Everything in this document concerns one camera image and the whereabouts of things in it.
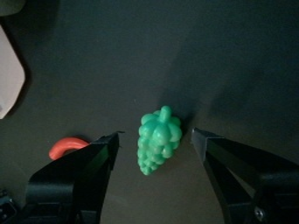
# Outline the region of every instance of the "green plastic grape cluster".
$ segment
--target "green plastic grape cluster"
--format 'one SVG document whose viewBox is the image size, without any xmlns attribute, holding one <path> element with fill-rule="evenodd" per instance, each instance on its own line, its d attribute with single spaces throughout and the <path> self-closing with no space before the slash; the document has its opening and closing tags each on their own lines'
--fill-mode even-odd
<svg viewBox="0 0 299 224">
<path fill-rule="evenodd" d="M 141 118 L 137 140 L 137 164 L 144 175 L 149 175 L 178 147 L 182 132 L 181 122 L 172 110 L 162 106 Z"/>
</svg>

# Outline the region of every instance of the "red object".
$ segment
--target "red object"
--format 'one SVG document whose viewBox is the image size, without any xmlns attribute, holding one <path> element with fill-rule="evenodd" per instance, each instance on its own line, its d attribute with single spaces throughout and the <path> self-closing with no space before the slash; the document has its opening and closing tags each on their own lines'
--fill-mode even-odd
<svg viewBox="0 0 299 224">
<path fill-rule="evenodd" d="M 69 150 L 78 150 L 87 146 L 89 143 L 82 141 L 81 139 L 75 137 L 63 137 L 51 147 L 49 151 L 49 157 L 51 160 L 55 160 L 57 158 L 62 157 L 62 154 L 65 151 Z"/>
</svg>

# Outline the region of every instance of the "metal bolt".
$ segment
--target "metal bolt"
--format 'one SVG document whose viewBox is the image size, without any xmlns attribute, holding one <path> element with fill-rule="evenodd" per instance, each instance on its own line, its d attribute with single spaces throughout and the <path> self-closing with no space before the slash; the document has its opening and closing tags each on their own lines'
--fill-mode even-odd
<svg viewBox="0 0 299 224">
<path fill-rule="evenodd" d="M 265 218 L 265 211 L 256 206 L 254 208 L 254 216 L 258 221 L 262 221 Z"/>
</svg>

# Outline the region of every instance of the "screw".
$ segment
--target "screw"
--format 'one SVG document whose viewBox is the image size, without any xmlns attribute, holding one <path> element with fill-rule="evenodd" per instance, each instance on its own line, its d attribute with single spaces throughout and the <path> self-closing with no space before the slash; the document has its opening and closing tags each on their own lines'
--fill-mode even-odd
<svg viewBox="0 0 299 224">
<path fill-rule="evenodd" d="M 258 208 L 257 206 L 256 206 L 256 208 L 254 208 L 254 216 L 256 216 L 256 219 L 257 219 L 258 221 L 262 221 L 264 218 L 265 218 L 265 212 L 264 212 L 264 210 L 262 210 L 261 208 Z"/>
</svg>

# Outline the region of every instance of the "white object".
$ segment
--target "white object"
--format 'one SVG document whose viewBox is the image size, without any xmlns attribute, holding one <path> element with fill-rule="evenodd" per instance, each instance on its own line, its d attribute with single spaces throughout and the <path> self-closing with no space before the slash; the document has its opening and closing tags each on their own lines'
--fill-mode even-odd
<svg viewBox="0 0 299 224">
<path fill-rule="evenodd" d="M 23 68 L 0 25 L 0 119 L 14 105 L 23 85 Z"/>
</svg>

